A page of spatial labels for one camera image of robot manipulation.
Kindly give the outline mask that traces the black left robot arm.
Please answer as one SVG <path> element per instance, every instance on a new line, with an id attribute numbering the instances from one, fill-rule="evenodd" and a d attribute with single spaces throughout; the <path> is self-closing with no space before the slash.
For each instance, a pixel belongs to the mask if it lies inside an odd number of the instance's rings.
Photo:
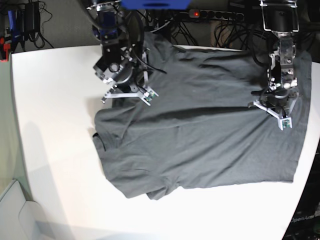
<path id="1" fill-rule="evenodd" d="M 293 89 L 298 86 L 294 68 L 296 44 L 300 30 L 296 0 L 261 0 L 263 30 L 276 38 L 268 46 L 267 86 L 259 94 L 257 105 L 266 108 L 285 107 Z"/>

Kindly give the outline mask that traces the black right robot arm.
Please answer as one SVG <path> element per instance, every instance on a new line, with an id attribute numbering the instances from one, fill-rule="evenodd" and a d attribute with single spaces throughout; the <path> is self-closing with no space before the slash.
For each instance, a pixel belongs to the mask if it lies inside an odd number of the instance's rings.
<path id="1" fill-rule="evenodd" d="M 101 47 L 95 75 L 110 85 L 111 93 L 146 93 L 148 54 L 139 15 L 122 8 L 119 0 L 83 0 L 81 4 Z"/>

